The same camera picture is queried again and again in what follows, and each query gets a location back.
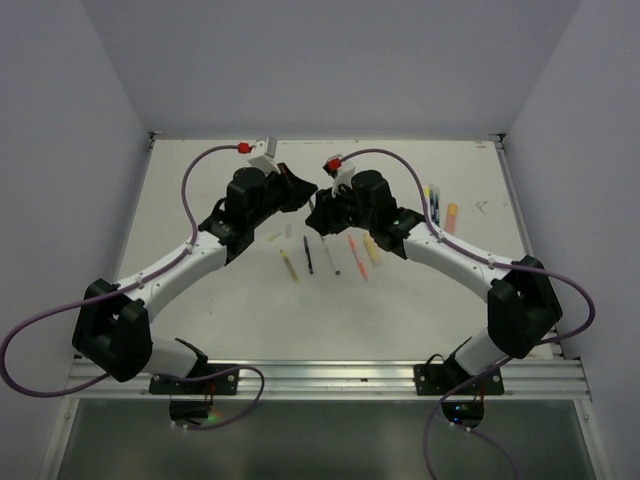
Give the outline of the orange thin highlighter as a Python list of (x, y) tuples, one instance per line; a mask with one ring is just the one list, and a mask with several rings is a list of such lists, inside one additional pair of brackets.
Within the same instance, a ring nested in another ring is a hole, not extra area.
[(364, 280), (365, 282), (368, 282), (368, 272), (367, 272), (367, 270), (366, 270), (366, 267), (365, 267), (365, 265), (364, 265), (364, 262), (363, 262), (363, 261), (362, 261), (362, 259), (361, 259), (361, 256), (360, 256), (359, 251), (358, 251), (358, 249), (357, 249), (357, 246), (356, 246), (355, 240), (354, 240), (354, 238), (352, 237), (352, 235), (351, 235), (351, 234), (347, 234), (347, 240), (348, 240), (348, 242), (349, 242), (349, 246), (350, 246), (350, 249), (351, 249), (351, 251), (352, 251), (352, 253), (353, 253), (353, 256), (354, 256), (355, 262), (356, 262), (356, 264), (357, 264), (357, 266), (358, 266), (358, 269), (359, 269), (360, 275), (361, 275), (361, 277), (363, 278), (363, 280)]

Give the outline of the purple gel pen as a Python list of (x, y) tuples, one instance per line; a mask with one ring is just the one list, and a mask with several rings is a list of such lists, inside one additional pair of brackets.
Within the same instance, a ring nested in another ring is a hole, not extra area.
[(303, 247), (304, 247), (305, 258), (306, 258), (306, 262), (307, 262), (307, 269), (308, 269), (309, 275), (313, 275), (314, 274), (314, 267), (313, 267), (313, 262), (312, 262), (312, 257), (311, 257), (311, 250), (310, 250), (309, 240), (308, 240), (308, 237), (306, 235), (303, 235)]

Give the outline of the yellow thin highlighter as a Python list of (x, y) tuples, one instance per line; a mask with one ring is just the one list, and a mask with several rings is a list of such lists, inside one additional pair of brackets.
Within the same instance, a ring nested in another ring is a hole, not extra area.
[(295, 268), (294, 268), (294, 266), (293, 266), (293, 264), (292, 264), (292, 262), (291, 262), (291, 260), (290, 260), (289, 256), (288, 256), (288, 255), (287, 255), (287, 253), (286, 253), (284, 250), (282, 250), (282, 249), (280, 249), (280, 250), (279, 250), (279, 253), (280, 253), (280, 255), (281, 255), (281, 258), (282, 258), (282, 260), (283, 260), (283, 263), (284, 263), (284, 265), (285, 265), (285, 267), (286, 267), (286, 269), (287, 269), (287, 271), (288, 271), (288, 273), (289, 273), (289, 275), (290, 275), (290, 277), (291, 277), (292, 281), (293, 281), (294, 283), (299, 283), (299, 282), (300, 282), (299, 277), (298, 277), (298, 275), (297, 275), (297, 272), (296, 272), (296, 270), (295, 270)]

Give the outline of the clear yellow highlighter cap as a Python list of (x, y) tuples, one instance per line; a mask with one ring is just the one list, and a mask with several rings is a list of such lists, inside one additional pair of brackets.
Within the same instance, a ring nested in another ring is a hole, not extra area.
[(278, 239), (280, 236), (282, 235), (282, 233), (280, 231), (276, 231), (274, 233), (272, 233), (269, 237), (268, 237), (268, 242), (272, 243), (274, 242), (276, 239)]

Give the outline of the green marker pen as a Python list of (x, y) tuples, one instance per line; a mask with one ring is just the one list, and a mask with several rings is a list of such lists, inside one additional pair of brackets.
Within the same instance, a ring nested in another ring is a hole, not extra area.
[(336, 275), (336, 276), (341, 275), (341, 271), (340, 271), (340, 269), (339, 269), (339, 267), (338, 267), (338, 265), (336, 263), (336, 260), (335, 260), (335, 258), (333, 256), (333, 253), (332, 253), (327, 241), (325, 240), (324, 237), (322, 237), (321, 240), (322, 240), (322, 244), (323, 244), (324, 250), (326, 252), (326, 255), (328, 257), (328, 260), (329, 260), (329, 263), (330, 263), (330, 266), (331, 266), (331, 269), (332, 269), (334, 275)]

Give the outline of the yellow thick highlighter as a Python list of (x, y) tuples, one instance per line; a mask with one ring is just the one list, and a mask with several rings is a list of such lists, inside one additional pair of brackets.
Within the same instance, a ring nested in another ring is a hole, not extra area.
[(372, 266), (374, 268), (380, 267), (383, 263), (381, 254), (374, 239), (368, 232), (366, 232), (363, 236), (363, 244)]

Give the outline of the blue green pen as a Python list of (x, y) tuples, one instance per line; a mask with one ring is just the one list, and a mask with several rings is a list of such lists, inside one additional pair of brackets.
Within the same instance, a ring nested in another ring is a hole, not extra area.
[(435, 185), (428, 187), (431, 220), (436, 225), (440, 225), (440, 192)]

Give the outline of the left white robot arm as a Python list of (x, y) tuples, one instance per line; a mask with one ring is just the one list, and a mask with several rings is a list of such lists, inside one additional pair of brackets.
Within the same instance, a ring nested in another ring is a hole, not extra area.
[(115, 284), (97, 280), (87, 288), (73, 347), (119, 382), (149, 373), (172, 378), (185, 392), (201, 390), (208, 379), (205, 355), (184, 340), (154, 338), (153, 320), (194, 283), (241, 255), (265, 220), (301, 209), (316, 190), (283, 163), (270, 173), (236, 171), (225, 197), (179, 248), (135, 276)]

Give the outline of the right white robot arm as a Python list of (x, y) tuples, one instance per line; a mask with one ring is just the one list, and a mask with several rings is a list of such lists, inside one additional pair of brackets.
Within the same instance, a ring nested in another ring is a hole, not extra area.
[(470, 391), (491, 365), (507, 357), (525, 358), (562, 317), (537, 259), (511, 261), (481, 250), (468, 255), (456, 251), (422, 214), (398, 206), (388, 182), (375, 170), (356, 174), (348, 186), (318, 191), (305, 223), (322, 236), (363, 229), (383, 251), (436, 269), (486, 303), (486, 327), (429, 373), (442, 388)]

